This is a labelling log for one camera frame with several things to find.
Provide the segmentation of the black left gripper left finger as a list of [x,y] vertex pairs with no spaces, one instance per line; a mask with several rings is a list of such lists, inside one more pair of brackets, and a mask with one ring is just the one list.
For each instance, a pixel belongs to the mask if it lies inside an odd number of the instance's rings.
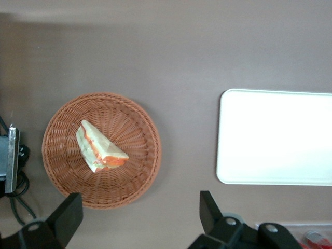
[[48,218],[36,219],[18,232],[20,248],[66,248],[83,216],[81,194],[69,194]]

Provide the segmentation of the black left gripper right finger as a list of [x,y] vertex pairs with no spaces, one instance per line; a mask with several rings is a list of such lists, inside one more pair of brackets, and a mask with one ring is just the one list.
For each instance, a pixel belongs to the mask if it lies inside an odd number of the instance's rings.
[[209,191],[200,192],[199,216],[204,233],[189,248],[257,247],[257,232],[238,218],[222,214]]

